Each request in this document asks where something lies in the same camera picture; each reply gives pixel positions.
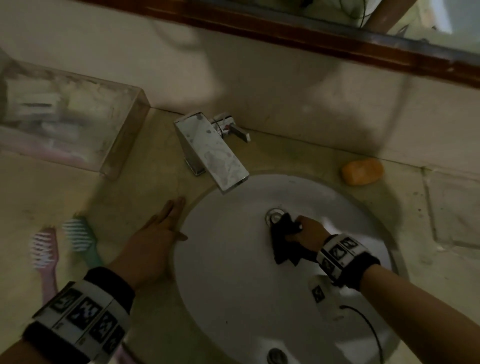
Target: toothbrush handle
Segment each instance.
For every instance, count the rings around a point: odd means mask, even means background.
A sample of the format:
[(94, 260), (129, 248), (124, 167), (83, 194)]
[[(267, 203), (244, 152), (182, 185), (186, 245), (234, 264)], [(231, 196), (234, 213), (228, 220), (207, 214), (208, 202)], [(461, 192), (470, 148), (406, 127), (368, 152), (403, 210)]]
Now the toothbrush handle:
[(89, 269), (103, 266), (103, 261), (96, 251), (95, 244), (92, 244), (87, 250), (80, 252), (80, 254)]
[(132, 356), (128, 353), (128, 351), (125, 350), (123, 342), (117, 348), (117, 351), (115, 351), (113, 357), (118, 364), (137, 364), (135, 359), (133, 359)]
[(42, 269), (40, 271), (42, 280), (42, 304), (46, 304), (59, 292), (57, 287), (57, 278), (55, 277), (55, 267), (52, 269)]

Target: sink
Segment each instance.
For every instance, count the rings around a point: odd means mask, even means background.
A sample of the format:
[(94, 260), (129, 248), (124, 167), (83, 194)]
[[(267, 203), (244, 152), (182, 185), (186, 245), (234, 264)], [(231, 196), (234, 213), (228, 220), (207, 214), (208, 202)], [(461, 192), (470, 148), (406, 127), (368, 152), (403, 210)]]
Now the sink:
[[(394, 246), (391, 236), (360, 203), (306, 178), (251, 176), (226, 195), (216, 189), (208, 193), (181, 228), (189, 239), (176, 244), (175, 277), (198, 327), (241, 364), (266, 363), (273, 348), (280, 349), (290, 364), (378, 360), (375, 338), (357, 313), (346, 312), (337, 322), (322, 320), (307, 284), (311, 276), (324, 275), (317, 264), (275, 263), (265, 223), (265, 213), (274, 207), (293, 218), (301, 214), (317, 219), (332, 234), (351, 234), (384, 267), (396, 271), (389, 251)], [(368, 318), (384, 351), (398, 344), (359, 292), (345, 287), (339, 293), (341, 304)]]

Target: orange soap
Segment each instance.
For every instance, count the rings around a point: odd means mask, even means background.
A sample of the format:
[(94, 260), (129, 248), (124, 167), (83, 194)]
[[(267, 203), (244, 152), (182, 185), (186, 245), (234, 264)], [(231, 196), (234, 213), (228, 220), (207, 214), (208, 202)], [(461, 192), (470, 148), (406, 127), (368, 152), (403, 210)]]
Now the orange soap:
[(384, 167), (378, 159), (355, 160), (342, 167), (343, 181), (349, 186), (363, 186), (381, 179)]

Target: chrome faucet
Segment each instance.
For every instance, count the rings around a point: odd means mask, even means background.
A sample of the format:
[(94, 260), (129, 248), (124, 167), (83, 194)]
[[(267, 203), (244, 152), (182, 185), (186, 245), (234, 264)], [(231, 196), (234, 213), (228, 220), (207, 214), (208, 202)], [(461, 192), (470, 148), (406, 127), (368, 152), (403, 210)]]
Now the chrome faucet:
[(223, 194), (247, 180), (250, 174), (223, 138), (234, 134), (248, 143), (250, 134), (238, 127), (230, 114), (208, 120), (196, 112), (181, 117), (174, 125), (185, 161), (195, 176), (207, 170)]

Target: hand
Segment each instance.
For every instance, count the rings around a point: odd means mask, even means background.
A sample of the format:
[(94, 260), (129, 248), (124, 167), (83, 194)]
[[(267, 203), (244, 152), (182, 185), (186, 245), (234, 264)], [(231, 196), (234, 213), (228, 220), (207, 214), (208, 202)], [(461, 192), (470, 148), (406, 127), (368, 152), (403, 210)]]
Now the hand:
[(127, 241), (119, 256), (107, 268), (122, 277), (134, 290), (159, 278), (167, 269), (168, 253), (176, 240), (187, 236), (175, 231), (185, 198), (168, 200), (163, 209)]
[(319, 252), (330, 233), (325, 230), (320, 222), (312, 218), (300, 215), (295, 221), (302, 225), (303, 230), (297, 234), (285, 236), (285, 240), (288, 242), (299, 242), (308, 250)]

